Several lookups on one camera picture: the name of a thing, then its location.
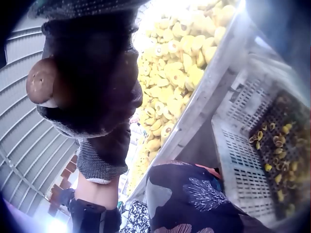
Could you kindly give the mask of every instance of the corrugated metal roof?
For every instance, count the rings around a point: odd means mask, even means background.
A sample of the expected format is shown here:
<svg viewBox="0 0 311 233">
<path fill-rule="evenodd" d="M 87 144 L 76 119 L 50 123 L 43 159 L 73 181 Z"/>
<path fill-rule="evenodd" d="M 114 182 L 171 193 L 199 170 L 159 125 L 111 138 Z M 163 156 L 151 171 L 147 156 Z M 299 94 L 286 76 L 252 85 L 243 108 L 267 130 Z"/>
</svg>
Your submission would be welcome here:
<svg viewBox="0 0 311 233">
<path fill-rule="evenodd" d="M 0 184 L 4 198 L 32 215 L 77 149 L 43 120 L 26 94 L 26 78 L 41 58 L 43 20 L 23 18 L 7 40 L 0 70 Z"/>
</svg>

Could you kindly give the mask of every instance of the gloved hand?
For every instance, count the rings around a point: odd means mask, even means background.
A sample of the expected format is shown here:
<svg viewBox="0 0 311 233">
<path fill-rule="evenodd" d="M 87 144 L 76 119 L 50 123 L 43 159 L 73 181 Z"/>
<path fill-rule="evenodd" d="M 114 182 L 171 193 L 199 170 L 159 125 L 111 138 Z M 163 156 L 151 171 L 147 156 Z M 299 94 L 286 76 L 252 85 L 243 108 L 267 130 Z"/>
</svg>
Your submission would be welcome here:
<svg viewBox="0 0 311 233">
<path fill-rule="evenodd" d="M 146 0 L 105 1 L 108 8 L 100 1 L 92 7 L 78 2 L 42 0 L 31 8 L 29 15 L 53 20 L 42 26 L 43 57 L 26 89 L 42 117 L 79 140 L 79 171 L 105 184 L 127 170 L 128 121 L 142 103 L 132 33 L 137 8 Z"/>
</svg>

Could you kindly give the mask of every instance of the bare skin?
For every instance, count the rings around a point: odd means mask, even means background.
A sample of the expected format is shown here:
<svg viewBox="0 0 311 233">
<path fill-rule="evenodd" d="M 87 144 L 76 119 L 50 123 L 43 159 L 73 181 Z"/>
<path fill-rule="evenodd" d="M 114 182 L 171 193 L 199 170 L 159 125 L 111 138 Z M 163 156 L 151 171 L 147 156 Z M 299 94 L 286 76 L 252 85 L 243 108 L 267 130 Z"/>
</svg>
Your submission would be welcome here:
<svg viewBox="0 0 311 233">
<path fill-rule="evenodd" d="M 75 199 L 85 200 L 104 206 L 107 210 L 113 210 L 118 204 L 119 176 L 113 178 L 109 184 L 102 185 L 87 181 L 79 173 L 78 185 L 75 191 Z"/>
</svg>

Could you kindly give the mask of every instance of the floral patterned clothing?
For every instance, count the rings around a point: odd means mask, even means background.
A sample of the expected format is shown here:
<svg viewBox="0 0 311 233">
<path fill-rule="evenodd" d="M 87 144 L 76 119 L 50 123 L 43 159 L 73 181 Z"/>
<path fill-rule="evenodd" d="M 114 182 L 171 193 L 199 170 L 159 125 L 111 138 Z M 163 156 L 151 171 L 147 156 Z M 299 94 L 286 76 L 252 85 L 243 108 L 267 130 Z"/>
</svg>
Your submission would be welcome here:
<svg viewBox="0 0 311 233">
<path fill-rule="evenodd" d="M 271 232 L 226 198 L 216 176 L 192 164 L 170 161 L 152 167 L 146 199 L 151 232 Z"/>
</svg>

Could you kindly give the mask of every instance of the brick wall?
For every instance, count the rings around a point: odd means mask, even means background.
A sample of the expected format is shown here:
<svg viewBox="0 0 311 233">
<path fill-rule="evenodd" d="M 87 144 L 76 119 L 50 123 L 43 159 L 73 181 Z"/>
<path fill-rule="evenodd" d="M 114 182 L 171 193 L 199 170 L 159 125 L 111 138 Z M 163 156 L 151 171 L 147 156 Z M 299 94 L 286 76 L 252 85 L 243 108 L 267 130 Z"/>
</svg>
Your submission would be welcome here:
<svg viewBox="0 0 311 233">
<path fill-rule="evenodd" d="M 69 180 L 69 177 L 73 174 L 76 173 L 77 169 L 77 155 L 74 154 L 73 157 L 71 158 L 70 162 L 67 164 L 63 172 L 61 173 L 60 177 L 57 177 L 55 180 L 55 184 L 51 189 L 50 192 L 50 207 L 48 210 L 48 213 L 55 217 L 57 211 L 59 210 L 60 203 L 58 201 L 58 197 L 60 192 L 63 189 L 68 189 L 71 187 L 72 183 Z"/>
</svg>

